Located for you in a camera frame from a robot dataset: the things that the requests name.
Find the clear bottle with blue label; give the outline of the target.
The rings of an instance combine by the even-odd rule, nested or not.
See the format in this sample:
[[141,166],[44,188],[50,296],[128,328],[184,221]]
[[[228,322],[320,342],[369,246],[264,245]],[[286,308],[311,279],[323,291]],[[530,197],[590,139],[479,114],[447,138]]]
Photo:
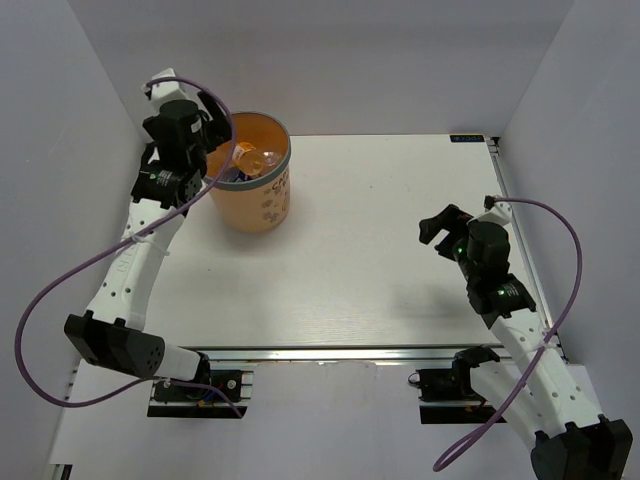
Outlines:
[[224,182],[226,182],[226,183],[243,183],[243,182],[252,181],[255,178],[256,178],[256,176],[252,176],[252,175],[246,174],[241,169],[239,169],[237,167],[233,167],[233,168],[230,168],[225,173]]

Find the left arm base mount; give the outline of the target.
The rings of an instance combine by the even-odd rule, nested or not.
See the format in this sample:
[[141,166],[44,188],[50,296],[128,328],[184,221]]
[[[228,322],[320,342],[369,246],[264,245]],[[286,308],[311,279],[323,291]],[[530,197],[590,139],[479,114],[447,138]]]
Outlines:
[[252,396],[254,368],[249,364],[213,362],[209,388],[185,387],[174,381],[155,381],[147,408],[150,418],[232,419],[247,412]]

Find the orange juice bottle with barcode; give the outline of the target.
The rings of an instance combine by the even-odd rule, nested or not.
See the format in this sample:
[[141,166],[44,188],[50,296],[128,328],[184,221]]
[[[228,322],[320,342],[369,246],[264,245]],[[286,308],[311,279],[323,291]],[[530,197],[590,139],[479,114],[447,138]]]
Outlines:
[[265,168],[264,154],[250,142],[238,142],[233,150],[232,162],[245,175],[259,176]]

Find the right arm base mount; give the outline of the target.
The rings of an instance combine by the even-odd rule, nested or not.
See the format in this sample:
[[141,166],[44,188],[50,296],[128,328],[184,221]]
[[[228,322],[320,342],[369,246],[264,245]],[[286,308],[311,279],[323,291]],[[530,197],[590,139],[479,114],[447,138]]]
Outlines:
[[470,372],[481,363],[509,359],[503,347],[429,347],[415,353],[407,383],[418,393],[422,425],[479,426],[495,413],[491,402],[471,388]]

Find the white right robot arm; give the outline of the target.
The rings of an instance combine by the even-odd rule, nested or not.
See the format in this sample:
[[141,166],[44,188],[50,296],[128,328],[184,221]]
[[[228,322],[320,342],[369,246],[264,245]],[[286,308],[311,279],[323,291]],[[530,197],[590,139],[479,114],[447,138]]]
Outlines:
[[551,340],[526,286],[510,271],[507,225],[511,200],[488,197],[472,216],[450,204],[419,223],[419,240],[429,244],[444,232],[436,252],[459,267],[469,303],[506,349],[520,376],[514,378],[487,346],[460,351],[447,380],[425,385],[492,405],[493,415],[449,447],[434,463],[447,468],[495,423],[504,420],[527,447],[538,479],[620,479],[633,443],[621,420],[610,420],[584,393]]

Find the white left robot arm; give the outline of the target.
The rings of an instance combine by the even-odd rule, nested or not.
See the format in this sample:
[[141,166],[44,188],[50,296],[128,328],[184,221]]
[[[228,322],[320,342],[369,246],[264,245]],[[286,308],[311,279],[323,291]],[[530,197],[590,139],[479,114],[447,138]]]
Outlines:
[[102,286],[82,315],[69,315],[64,333],[90,365],[139,379],[168,378],[188,398],[211,387],[205,354],[145,332],[152,289],[168,247],[202,189],[207,155],[232,132],[214,97],[200,92],[164,99],[144,120],[151,143],[131,190],[128,220]]

